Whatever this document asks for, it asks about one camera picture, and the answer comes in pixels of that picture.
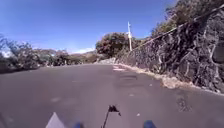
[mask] rock wall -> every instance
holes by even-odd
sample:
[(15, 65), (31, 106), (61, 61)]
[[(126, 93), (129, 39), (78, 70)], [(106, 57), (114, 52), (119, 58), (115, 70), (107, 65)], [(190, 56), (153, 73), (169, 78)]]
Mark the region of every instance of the rock wall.
[(148, 41), (118, 62), (224, 93), (224, 6)]

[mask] asphalt road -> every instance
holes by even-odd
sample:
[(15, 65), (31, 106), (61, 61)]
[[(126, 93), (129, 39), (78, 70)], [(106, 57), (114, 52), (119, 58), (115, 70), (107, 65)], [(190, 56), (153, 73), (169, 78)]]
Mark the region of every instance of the asphalt road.
[(167, 89), (144, 74), (112, 65), (42, 68), (0, 75), (0, 122), (8, 128), (44, 128), (56, 112), (72, 128), (100, 128), (109, 105), (108, 127), (224, 128), (224, 97), (198, 89)]

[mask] pole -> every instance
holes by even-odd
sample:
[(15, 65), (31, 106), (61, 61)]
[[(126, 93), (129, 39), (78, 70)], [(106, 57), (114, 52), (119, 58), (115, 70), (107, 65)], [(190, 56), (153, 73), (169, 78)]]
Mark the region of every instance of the pole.
[(129, 46), (130, 46), (130, 51), (132, 51), (132, 35), (131, 35), (131, 24), (128, 22), (128, 38), (129, 38)]

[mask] rock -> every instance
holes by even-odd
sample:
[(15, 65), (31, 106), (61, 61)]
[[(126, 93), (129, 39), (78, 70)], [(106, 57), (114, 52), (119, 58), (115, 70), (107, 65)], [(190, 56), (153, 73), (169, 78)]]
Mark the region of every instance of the rock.
[(148, 40), (118, 62), (224, 93), (224, 6)]

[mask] blue sky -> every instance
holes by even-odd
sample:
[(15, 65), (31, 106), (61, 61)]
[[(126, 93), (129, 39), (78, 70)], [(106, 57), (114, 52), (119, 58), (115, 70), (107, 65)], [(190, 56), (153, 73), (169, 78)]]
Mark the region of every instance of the blue sky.
[(128, 21), (133, 36), (148, 36), (175, 1), (1, 0), (0, 33), (38, 48), (84, 52), (104, 34), (127, 32)]

